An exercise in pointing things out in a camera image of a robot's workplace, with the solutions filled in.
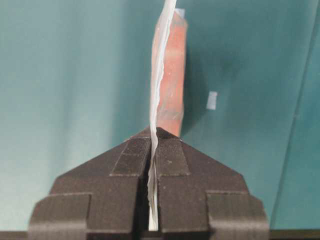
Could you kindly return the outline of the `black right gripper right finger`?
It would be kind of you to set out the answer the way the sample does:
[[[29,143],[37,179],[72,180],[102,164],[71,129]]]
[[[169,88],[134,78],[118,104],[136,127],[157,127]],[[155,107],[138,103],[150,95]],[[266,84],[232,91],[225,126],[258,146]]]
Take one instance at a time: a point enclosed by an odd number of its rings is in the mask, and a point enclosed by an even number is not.
[[[237,171],[157,128],[155,153],[163,232],[267,232],[261,200]]]

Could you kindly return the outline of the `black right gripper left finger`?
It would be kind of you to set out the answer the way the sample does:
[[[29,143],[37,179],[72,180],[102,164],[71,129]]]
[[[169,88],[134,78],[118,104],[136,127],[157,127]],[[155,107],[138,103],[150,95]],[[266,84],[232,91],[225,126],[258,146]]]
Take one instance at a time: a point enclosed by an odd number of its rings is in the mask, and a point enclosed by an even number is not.
[[[58,176],[48,196],[36,203],[28,230],[131,232],[150,153],[150,130],[145,128]]]

